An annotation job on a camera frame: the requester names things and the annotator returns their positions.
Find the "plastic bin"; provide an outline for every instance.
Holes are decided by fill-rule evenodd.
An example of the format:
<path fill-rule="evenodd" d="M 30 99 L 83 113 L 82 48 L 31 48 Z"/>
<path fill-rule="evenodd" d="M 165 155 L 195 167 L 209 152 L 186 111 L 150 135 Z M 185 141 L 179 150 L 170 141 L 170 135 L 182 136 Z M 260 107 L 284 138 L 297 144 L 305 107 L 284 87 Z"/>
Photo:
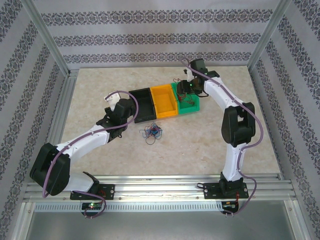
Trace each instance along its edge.
<path fill-rule="evenodd" d="M 158 119 L 178 115 L 177 100 L 171 84 L 153 86 L 150 91 Z"/>
<path fill-rule="evenodd" d="M 156 109 L 149 87 L 132 90 L 129 91 L 129 93 L 131 93 L 136 98 L 139 104 L 139 112 L 136 116 L 136 119 L 134 120 L 135 124 L 157 119 Z"/>
<path fill-rule="evenodd" d="M 173 82 L 171 83 L 172 90 L 178 105 L 178 111 L 179 114 L 187 114 L 192 113 L 200 110 L 200 103 L 199 103 L 199 97 L 194 94 L 189 94 L 189 96 L 192 98 L 192 101 L 194 102 L 194 105 L 191 105 L 187 102 L 179 102 L 178 96 L 177 96 L 177 83 Z"/>

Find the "beige surface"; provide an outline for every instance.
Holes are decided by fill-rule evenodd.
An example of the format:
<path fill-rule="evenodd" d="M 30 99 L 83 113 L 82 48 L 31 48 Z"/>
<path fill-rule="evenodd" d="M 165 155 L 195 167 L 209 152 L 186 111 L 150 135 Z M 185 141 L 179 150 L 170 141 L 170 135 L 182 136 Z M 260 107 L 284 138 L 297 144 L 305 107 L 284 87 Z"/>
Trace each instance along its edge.
<path fill-rule="evenodd" d="M 183 67 L 90 68 L 80 69 L 62 142 L 90 129 L 103 118 L 108 104 L 104 96 L 115 90 L 137 90 L 185 79 Z M 245 66 L 209 67 L 244 102 L 255 105 L 263 117 Z M 200 99 L 197 113 L 162 118 L 155 122 L 163 135 L 147 145 L 139 130 L 150 122 L 128 126 L 122 138 L 98 147 L 71 166 L 72 172 L 94 175 L 203 175 L 219 174 L 225 164 L 226 143 L 221 136 L 223 111 L 210 97 Z M 279 173 L 275 154 L 264 125 L 263 142 L 246 151 L 244 173 Z M 259 138 L 260 131 L 252 143 Z"/>

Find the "green tray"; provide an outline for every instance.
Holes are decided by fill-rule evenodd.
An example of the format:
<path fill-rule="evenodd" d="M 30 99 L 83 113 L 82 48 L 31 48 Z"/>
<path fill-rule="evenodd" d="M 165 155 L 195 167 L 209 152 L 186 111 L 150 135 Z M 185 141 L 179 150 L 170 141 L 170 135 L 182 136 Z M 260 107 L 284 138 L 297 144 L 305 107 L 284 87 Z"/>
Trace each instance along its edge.
<path fill-rule="evenodd" d="M 199 97 L 197 95 L 191 94 L 192 101 L 194 102 L 194 105 L 191 105 L 187 102 L 179 102 L 177 97 L 177 83 L 173 82 L 171 83 L 172 90 L 176 99 L 176 102 L 178 103 L 178 113 L 179 114 L 188 114 L 197 112 L 200 110 L 200 103 L 199 103 Z"/>

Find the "patterned wallpaper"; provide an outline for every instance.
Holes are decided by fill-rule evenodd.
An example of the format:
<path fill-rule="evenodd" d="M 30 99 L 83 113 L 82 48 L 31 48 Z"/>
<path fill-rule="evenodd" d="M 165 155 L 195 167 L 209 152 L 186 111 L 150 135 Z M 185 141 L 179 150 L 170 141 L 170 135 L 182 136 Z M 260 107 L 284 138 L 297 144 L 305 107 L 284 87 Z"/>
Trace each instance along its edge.
<path fill-rule="evenodd" d="M 9 239 L 30 164 L 46 142 L 64 76 L 19 0 L 0 0 L 0 240 Z"/>
<path fill-rule="evenodd" d="M 320 239 L 320 1 L 295 0 L 251 76 L 281 171 Z"/>
<path fill-rule="evenodd" d="M 36 0 L 70 69 L 246 65 L 279 0 Z"/>

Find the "metal base plate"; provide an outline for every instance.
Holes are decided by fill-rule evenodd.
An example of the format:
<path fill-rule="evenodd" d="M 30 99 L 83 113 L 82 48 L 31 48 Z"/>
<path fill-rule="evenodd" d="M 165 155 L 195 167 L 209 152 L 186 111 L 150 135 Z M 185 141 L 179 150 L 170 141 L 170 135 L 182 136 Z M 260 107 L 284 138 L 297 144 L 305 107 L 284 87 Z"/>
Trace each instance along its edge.
<path fill-rule="evenodd" d="M 115 185 L 114 184 L 99 184 L 97 195 L 103 197 L 105 200 L 113 200 L 115 196 Z M 71 200 L 98 200 L 94 196 L 89 196 L 77 192 L 71 192 Z"/>
<path fill-rule="evenodd" d="M 236 198 L 236 194 L 233 196 L 225 196 L 219 186 L 218 182 L 202 183 L 204 199 L 233 199 Z M 249 198 L 247 184 L 243 183 L 241 190 L 238 191 L 239 199 Z"/>

